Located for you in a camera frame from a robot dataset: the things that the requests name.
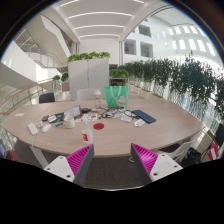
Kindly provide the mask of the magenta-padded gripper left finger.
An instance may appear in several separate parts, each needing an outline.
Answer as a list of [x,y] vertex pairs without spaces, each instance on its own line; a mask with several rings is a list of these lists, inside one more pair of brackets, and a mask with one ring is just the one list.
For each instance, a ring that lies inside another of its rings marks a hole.
[[90,144],[67,157],[58,156],[44,170],[82,186],[93,156],[94,145]]

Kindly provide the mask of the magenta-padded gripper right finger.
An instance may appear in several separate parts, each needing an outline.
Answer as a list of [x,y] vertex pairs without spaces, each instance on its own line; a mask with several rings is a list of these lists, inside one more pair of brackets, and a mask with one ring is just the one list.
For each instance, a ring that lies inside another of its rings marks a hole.
[[156,154],[134,143],[131,144],[131,155],[136,163],[139,176],[144,185],[182,169],[182,167],[168,155]]

